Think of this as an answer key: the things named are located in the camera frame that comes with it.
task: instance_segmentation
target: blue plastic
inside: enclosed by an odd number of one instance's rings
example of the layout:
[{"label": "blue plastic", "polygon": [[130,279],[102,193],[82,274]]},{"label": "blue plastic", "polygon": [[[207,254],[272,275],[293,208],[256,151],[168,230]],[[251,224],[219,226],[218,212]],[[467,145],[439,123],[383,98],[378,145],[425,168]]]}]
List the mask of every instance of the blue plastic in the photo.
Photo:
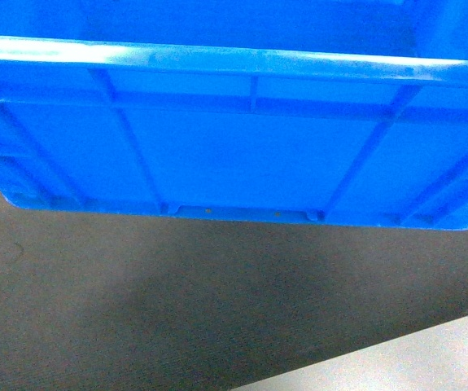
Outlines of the blue plastic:
[{"label": "blue plastic", "polygon": [[0,1],[0,191],[466,229],[468,1]]}]

